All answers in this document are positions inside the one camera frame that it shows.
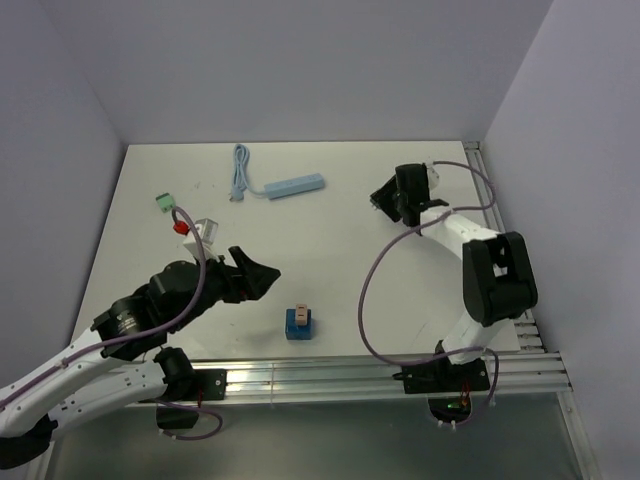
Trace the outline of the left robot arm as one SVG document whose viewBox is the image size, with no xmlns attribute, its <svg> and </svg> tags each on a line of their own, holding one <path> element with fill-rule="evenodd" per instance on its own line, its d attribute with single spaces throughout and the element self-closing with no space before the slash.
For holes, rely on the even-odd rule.
<svg viewBox="0 0 640 480">
<path fill-rule="evenodd" d="M 193 394 L 195 371 L 182 349 L 167 346 L 169 335 L 218 302 L 261 299 L 281 276 L 238 246 L 229 252 L 231 265 L 206 256 L 168 264 L 65 350 L 3 388 L 2 469 L 29 463 L 68 430 L 109 411 Z"/>
</svg>

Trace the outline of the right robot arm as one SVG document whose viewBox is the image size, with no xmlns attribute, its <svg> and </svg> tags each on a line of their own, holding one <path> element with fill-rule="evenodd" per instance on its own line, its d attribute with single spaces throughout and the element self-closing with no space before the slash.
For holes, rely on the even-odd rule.
<svg viewBox="0 0 640 480">
<path fill-rule="evenodd" d="M 489 189 L 488 202 L 454 207 L 434 198 L 431 192 L 439 181 L 437 166 L 459 167 L 477 175 Z M 538 289 L 523 235 L 515 231 L 501 233 L 464 215 L 490 210 L 495 201 L 495 188 L 486 175 L 468 165 L 446 160 L 397 166 L 391 179 L 370 195 L 375 208 L 392 222 L 408 228 L 378 255 L 358 300 L 358 328 L 365 347 L 374 357 L 382 355 L 372 347 L 364 330 L 367 289 L 384 256 L 411 234 L 438 243 L 461 262 L 464 313 L 434 355 L 437 362 L 432 368 L 433 378 L 441 388 L 457 388 L 467 377 L 466 364 L 481 359 L 503 325 L 536 306 Z"/>
</svg>

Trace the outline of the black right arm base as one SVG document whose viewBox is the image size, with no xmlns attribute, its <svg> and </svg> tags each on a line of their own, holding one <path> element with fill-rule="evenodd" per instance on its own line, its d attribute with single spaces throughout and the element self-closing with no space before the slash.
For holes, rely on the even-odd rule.
<svg viewBox="0 0 640 480">
<path fill-rule="evenodd" d="M 489 380 L 486 364 L 482 359 L 455 365 L 448 359 L 416 366 L 404 366 L 392 378 L 400 381 L 404 393 L 444 394 L 444 397 L 429 398 L 428 408 L 436 422 L 456 427 L 468 421 L 473 413 L 473 393 L 487 393 L 487 401 L 495 391 Z"/>
</svg>

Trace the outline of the pink charger plug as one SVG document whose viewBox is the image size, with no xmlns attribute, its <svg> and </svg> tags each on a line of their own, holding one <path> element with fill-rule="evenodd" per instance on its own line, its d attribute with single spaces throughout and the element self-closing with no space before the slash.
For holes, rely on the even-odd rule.
<svg viewBox="0 0 640 480">
<path fill-rule="evenodd" d="M 306 304 L 297 304 L 294 312 L 294 323 L 297 327 L 306 327 L 309 322 L 309 310 Z"/>
</svg>

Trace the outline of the blue cube socket adapter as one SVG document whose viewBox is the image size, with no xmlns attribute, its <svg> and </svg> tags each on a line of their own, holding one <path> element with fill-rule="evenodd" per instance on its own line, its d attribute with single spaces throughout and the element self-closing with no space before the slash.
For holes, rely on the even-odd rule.
<svg viewBox="0 0 640 480">
<path fill-rule="evenodd" d="M 294 323 L 295 308 L 286 310 L 285 316 L 285 337 L 289 341 L 309 341 L 314 334 L 314 320 L 312 310 L 309 309 L 309 322 L 306 327 L 297 327 Z"/>
</svg>

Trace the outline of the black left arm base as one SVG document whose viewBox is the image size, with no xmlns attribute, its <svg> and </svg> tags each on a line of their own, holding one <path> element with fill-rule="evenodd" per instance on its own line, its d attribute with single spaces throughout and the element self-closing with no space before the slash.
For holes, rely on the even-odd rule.
<svg viewBox="0 0 640 480">
<path fill-rule="evenodd" d="M 162 436 L 183 442 L 212 438 L 223 430 L 224 420 L 208 403 L 225 399 L 227 373 L 226 369 L 221 368 L 196 369 L 186 390 L 177 397 L 164 395 L 143 400 L 141 404 L 156 408 L 155 421 Z M 205 419 L 214 421 L 213 429 L 205 433 L 193 433 L 198 422 Z"/>
</svg>

